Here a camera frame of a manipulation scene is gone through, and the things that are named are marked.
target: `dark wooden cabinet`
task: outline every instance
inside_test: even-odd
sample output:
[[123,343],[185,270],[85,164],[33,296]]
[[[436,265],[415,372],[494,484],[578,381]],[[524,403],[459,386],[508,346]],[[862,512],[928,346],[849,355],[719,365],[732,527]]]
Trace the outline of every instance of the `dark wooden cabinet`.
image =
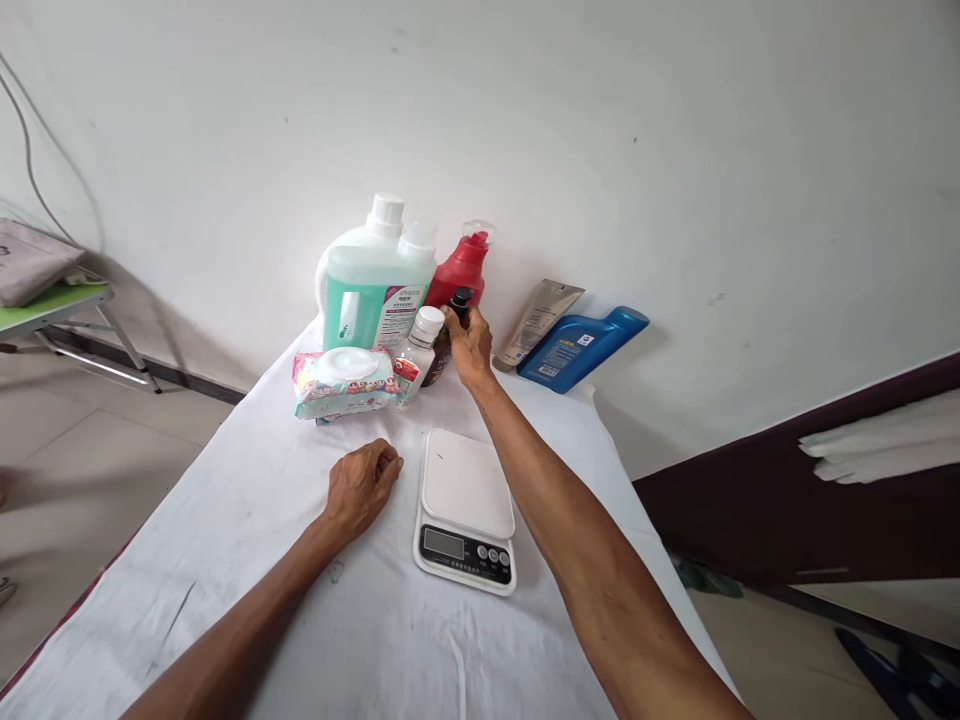
[[664,544],[752,584],[960,577],[960,465],[824,482],[799,438],[960,387],[960,353],[637,480]]

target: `kitchen scale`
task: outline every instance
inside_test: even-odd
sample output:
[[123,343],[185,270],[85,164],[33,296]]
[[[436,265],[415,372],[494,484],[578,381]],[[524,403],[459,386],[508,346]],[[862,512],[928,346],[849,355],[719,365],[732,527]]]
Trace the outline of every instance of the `kitchen scale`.
[[422,570],[506,597],[517,589],[513,499],[492,445],[430,432],[413,559]]

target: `gray bag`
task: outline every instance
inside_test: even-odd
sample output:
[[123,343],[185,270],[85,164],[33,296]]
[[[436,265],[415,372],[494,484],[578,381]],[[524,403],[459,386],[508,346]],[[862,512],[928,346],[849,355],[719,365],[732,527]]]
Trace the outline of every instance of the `gray bag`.
[[0,219],[0,307],[29,305],[80,262],[83,252],[12,220]]

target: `forearm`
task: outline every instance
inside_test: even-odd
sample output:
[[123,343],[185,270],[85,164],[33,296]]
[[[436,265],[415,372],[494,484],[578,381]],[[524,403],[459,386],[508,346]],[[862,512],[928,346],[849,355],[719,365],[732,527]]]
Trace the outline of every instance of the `forearm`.
[[242,717],[303,598],[345,544],[335,524],[314,521],[123,717]]
[[621,717],[738,717],[633,546],[495,378],[471,389],[577,637]]

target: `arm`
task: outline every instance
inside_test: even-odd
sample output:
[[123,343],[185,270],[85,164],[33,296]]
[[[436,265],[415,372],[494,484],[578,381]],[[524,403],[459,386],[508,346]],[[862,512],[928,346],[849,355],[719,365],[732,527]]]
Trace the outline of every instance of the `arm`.
[[583,481],[550,449],[490,369],[480,312],[444,308],[460,379],[556,578],[577,638],[621,718],[750,718],[687,637],[643,561]]
[[403,459],[383,439],[339,460],[330,471],[320,517],[124,720],[242,717],[303,598],[330,561],[380,514],[402,467]]

